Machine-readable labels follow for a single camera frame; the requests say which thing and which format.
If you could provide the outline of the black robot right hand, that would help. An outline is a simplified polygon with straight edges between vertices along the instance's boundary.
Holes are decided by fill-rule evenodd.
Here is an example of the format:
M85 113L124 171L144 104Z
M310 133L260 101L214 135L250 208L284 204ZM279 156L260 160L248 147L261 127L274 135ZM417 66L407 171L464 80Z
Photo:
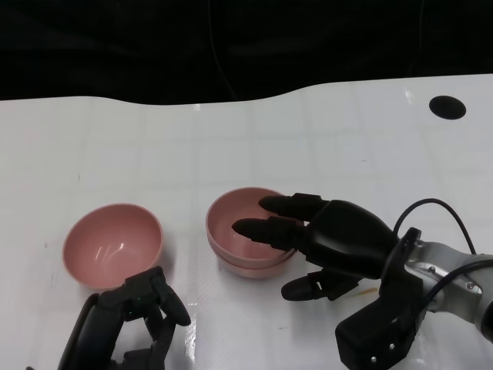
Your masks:
M377 280L398 242L380 218L345 200L295 193L263 197L258 204L271 217L237 220L233 230L277 250L299 251L321 268L286 283L281 295L287 301L334 301L363 278Z

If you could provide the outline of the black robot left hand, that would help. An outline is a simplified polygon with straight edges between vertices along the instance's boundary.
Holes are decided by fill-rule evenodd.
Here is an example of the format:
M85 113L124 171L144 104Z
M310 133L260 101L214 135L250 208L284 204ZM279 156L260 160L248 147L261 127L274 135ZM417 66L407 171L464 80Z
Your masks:
M153 340L146 349L128 351L122 362L112 353L122 326L142 318ZM120 287L88 297L78 316L60 369L164 369L176 326L191 319L161 267L125 279Z

